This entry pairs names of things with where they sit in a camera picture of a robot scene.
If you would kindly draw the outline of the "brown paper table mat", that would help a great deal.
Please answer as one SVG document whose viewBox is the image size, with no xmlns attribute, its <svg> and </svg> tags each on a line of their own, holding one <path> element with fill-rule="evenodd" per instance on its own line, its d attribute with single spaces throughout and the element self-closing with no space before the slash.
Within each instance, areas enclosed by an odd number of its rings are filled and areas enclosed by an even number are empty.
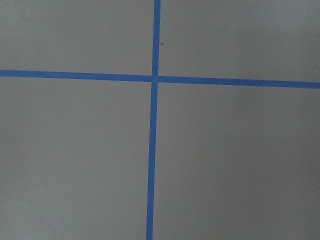
<svg viewBox="0 0 320 240">
<path fill-rule="evenodd" d="M 3 0 L 3 240 L 317 240 L 317 0 Z"/>
</svg>

